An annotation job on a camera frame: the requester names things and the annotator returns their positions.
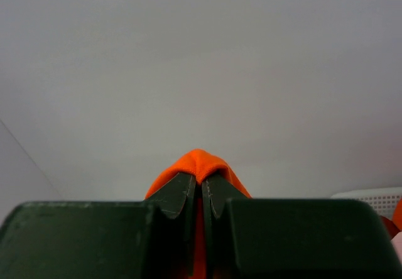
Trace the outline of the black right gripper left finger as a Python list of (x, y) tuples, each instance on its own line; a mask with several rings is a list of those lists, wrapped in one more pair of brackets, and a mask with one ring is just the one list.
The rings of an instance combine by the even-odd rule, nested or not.
[(140, 202), (33, 201), (1, 226), (2, 278), (187, 278), (195, 177)]

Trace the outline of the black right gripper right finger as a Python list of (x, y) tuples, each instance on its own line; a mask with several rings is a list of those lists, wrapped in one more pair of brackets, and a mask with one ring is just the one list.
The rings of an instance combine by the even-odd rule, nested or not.
[(351, 199), (250, 199), (202, 183), (208, 278), (400, 278), (375, 211)]

